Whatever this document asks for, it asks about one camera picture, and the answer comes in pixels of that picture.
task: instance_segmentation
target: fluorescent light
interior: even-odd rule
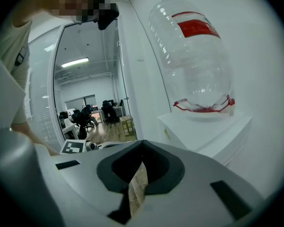
[[[50,52],[50,51],[53,50],[53,47],[54,47],[54,44],[52,44],[52,45],[46,47],[44,50],[45,50],[46,52]]]
[[[84,63],[84,62],[88,62],[89,59],[88,58],[84,58],[81,60],[77,60],[77,61],[72,61],[66,64],[63,64],[62,67],[68,67],[68,66],[72,66],[72,65],[76,65],[76,64],[80,64],[80,63]]]

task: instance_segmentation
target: desk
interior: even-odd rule
[[[115,111],[118,110],[118,109],[121,110],[121,114],[122,114],[122,116],[124,116],[124,113],[123,113],[123,106],[114,107],[114,110],[115,110]],[[102,111],[102,110],[97,110],[97,111],[91,112],[91,114],[97,114],[97,113],[99,113],[99,115],[100,115],[101,122],[104,123],[104,120],[103,120],[103,119],[105,118],[105,116],[103,115],[103,111]]]
[[[72,131],[72,134],[74,135],[75,137],[75,140],[78,140],[78,135],[77,135],[77,132],[76,132],[76,129],[75,129],[75,123],[72,123],[70,126],[67,126],[66,128],[62,129],[62,132],[63,134],[66,134],[67,132],[69,131]]]

